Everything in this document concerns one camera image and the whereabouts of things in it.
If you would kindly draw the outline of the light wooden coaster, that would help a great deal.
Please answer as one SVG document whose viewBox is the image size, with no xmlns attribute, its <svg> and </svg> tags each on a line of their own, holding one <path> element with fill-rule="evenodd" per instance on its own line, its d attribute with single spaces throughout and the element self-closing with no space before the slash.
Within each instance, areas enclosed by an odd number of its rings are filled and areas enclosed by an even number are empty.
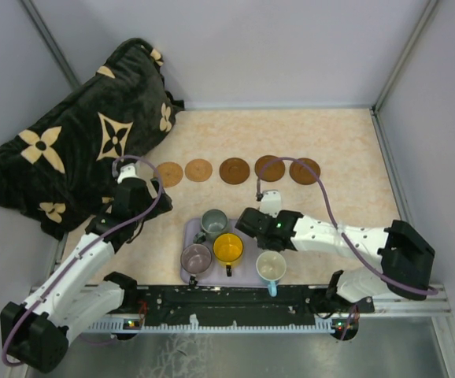
<svg viewBox="0 0 455 378">
<path fill-rule="evenodd" d="M 186 164 L 185 176 L 193 182 L 207 181 L 213 173 L 211 163 L 205 159 L 193 159 Z"/>
<path fill-rule="evenodd" d="M 159 177 L 165 188 L 174 187 L 177 185 L 183 178 L 183 169 L 182 167 L 172 161 L 167 161 L 159 164 L 157 167 Z"/>
</svg>

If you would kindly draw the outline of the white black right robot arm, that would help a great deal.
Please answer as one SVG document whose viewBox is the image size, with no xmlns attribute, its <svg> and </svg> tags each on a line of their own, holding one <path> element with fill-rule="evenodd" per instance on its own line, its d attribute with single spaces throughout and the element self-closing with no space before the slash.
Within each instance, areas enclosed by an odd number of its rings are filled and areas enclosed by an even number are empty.
<svg viewBox="0 0 455 378">
<path fill-rule="evenodd" d="M 317 251 L 356 258 L 360 268 L 340 269 L 330 281 L 327 302 L 339 312 L 388 292 L 413 301 L 438 293 L 430 284 L 435 250 L 403 220 L 393 220 L 385 228 L 341 227 L 296 211 L 281 210 L 271 216 L 247 208 L 235 227 L 255 239 L 262 250 Z"/>
</svg>

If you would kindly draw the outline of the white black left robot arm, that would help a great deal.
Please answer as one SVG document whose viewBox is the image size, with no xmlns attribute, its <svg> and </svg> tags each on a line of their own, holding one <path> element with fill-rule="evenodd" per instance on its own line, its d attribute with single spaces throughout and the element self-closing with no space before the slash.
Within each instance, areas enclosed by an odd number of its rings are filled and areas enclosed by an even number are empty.
<svg viewBox="0 0 455 378">
<path fill-rule="evenodd" d="M 74 251 L 22 303 L 8 302 L 0 313 L 4 365 L 54 370 L 71 343 L 100 317 L 128 313 L 139 303 L 135 279 L 111 272 L 90 293 L 80 292 L 138 227 L 172 210 L 160 178 L 146 182 L 131 174 L 117 181 L 114 200 L 93 217 Z"/>
</svg>

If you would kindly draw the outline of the dark brown coaster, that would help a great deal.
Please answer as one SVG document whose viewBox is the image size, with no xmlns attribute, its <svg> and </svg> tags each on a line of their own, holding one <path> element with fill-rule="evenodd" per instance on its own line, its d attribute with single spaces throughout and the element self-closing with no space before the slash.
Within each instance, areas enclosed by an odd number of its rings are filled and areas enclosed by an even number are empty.
<svg viewBox="0 0 455 378">
<path fill-rule="evenodd" d="M 308 157 L 300 157 L 299 161 L 310 167 L 316 176 L 320 176 L 321 169 L 316 161 Z M 290 177 L 293 181 L 301 185 L 311 185 L 316 182 L 316 177 L 307 168 L 297 162 L 292 162 L 290 165 Z"/>
<path fill-rule="evenodd" d="M 239 157 L 224 160 L 219 168 L 220 178 L 230 185 L 244 183 L 250 176 L 248 163 Z"/>
<path fill-rule="evenodd" d="M 254 170 L 261 180 L 276 182 L 284 176 L 286 167 L 283 161 L 278 160 L 276 156 L 264 155 L 256 160 Z"/>
</svg>

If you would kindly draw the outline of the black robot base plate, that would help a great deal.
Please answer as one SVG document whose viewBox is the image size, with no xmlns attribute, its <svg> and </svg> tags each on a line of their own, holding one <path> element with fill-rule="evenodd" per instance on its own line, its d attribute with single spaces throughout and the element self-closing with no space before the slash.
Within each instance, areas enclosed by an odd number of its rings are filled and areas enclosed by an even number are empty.
<svg viewBox="0 0 455 378">
<path fill-rule="evenodd" d="M 201 326 L 301 326 L 352 306 L 324 286 L 279 285 L 272 297 L 265 287 L 150 285 L 139 286 L 129 303 L 109 313 L 143 315 L 147 326 L 185 325 L 191 315 Z"/>
</svg>

